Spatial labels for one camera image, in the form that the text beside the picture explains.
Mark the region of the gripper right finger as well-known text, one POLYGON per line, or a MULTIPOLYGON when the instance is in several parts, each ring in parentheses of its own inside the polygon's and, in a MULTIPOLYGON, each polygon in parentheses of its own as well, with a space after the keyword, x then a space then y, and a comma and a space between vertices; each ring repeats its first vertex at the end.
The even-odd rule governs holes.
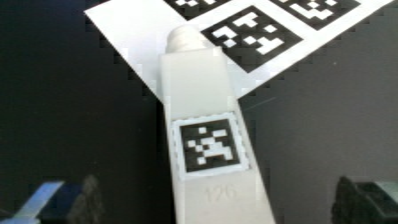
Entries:
POLYGON ((398 182, 340 178, 333 224, 398 224, 398 182))

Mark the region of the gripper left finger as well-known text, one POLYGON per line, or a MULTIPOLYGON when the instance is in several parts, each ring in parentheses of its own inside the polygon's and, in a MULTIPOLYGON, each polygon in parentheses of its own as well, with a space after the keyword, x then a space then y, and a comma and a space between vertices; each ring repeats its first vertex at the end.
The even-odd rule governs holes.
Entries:
POLYGON ((41 224, 38 216, 63 185, 63 181, 50 181, 41 184, 18 212, 0 221, 0 224, 41 224))

